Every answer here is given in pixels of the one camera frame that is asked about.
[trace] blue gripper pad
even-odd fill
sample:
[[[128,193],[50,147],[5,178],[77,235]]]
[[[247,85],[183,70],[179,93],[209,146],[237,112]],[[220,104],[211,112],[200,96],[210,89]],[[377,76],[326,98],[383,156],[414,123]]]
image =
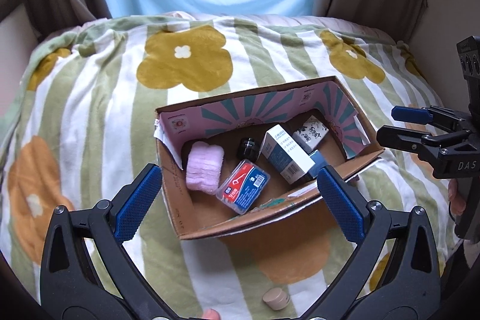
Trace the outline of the blue gripper pad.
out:
[[[115,238],[120,243],[133,239],[157,196],[161,183],[162,170],[153,165],[116,215]]]
[[[434,115],[428,109],[418,107],[395,106],[392,109],[392,118],[395,121],[410,122],[412,124],[427,125],[433,121]]]
[[[363,196],[356,188],[345,183],[331,166],[329,166],[329,170],[324,167],[318,172],[317,187],[328,209],[330,209],[333,217],[337,220],[345,238],[352,243],[360,243],[364,239],[367,230],[368,211],[365,208],[365,211],[361,213],[352,202],[348,192],[357,192],[359,197],[356,198],[359,202],[363,200],[364,203],[362,203],[365,206],[367,202]]]

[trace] red and blue label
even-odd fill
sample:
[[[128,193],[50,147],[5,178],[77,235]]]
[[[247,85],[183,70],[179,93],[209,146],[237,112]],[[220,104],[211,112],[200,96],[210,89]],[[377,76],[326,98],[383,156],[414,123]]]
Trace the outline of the red and blue label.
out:
[[[244,213],[257,199],[267,181],[267,174],[264,171],[251,162],[244,162],[226,184],[222,198],[236,205]]]

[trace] screw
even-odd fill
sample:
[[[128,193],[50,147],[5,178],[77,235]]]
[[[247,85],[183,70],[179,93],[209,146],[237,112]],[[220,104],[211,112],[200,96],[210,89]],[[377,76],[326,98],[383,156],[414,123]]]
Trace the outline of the screw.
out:
[[[106,209],[110,205],[110,201],[108,199],[101,199],[97,202],[97,208],[99,209]]]
[[[379,211],[383,207],[378,201],[370,201],[368,204],[374,211]]]
[[[65,211],[65,207],[63,205],[58,205],[53,212],[55,214],[62,214]]]
[[[421,206],[416,206],[414,207],[415,213],[418,214],[419,216],[422,216],[425,214],[425,209],[423,209]]]

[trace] pink plush wristband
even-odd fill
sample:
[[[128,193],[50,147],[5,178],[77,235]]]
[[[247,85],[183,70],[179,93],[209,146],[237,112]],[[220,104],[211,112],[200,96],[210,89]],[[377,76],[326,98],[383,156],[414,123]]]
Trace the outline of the pink plush wristband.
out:
[[[188,155],[186,183],[189,190],[214,195],[218,189],[223,162],[223,148],[197,141]]]

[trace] floral blanket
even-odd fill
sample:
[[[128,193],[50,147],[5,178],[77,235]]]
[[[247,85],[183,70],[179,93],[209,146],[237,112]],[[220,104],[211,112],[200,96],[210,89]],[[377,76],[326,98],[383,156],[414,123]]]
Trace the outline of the floral blanket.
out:
[[[157,162],[155,108],[330,75],[349,89],[376,129],[408,125],[392,119],[394,105],[440,104],[406,45],[323,26],[128,17],[43,43],[21,83],[21,110],[11,112],[3,128],[2,253],[39,298],[39,264],[53,208],[90,208],[111,199],[146,163]],[[358,188],[390,209],[423,205],[443,267],[458,239],[448,217],[447,183],[431,172],[415,155],[386,151],[361,174]],[[117,294],[94,244],[87,245],[104,286]],[[181,316],[212,307],[226,320],[303,314],[353,250],[323,202],[242,234],[179,241],[162,197],[124,247]],[[363,293],[375,287],[391,248],[385,245]],[[261,300],[275,286],[291,295],[280,312]]]

